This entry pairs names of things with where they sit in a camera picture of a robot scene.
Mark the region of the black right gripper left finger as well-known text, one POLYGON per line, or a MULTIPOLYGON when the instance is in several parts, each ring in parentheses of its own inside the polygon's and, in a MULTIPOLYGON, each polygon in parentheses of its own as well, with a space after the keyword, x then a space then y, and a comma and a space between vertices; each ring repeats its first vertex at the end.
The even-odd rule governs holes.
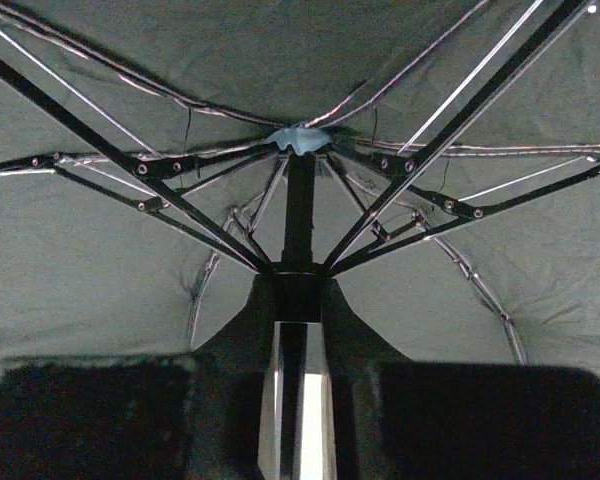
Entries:
POLYGON ((191 352, 46 357, 0 372, 0 479, 259 479, 271 282, 191 352))

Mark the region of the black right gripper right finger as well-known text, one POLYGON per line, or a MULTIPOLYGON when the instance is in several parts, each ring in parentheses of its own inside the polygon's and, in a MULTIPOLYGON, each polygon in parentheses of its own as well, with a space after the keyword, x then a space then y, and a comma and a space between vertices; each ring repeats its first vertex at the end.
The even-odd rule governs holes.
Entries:
POLYGON ((600 479, 600 378, 415 361, 322 290, 341 479, 600 479))

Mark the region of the pink umbrella with black lining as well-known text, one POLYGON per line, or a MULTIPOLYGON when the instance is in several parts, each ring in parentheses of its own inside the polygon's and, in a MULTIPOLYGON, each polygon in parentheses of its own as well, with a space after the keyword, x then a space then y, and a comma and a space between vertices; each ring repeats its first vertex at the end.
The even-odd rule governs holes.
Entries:
POLYGON ((600 1, 0 1, 0 372, 258 277, 259 479, 341 479, 332 280, 415 361, 600 378, 600 1))

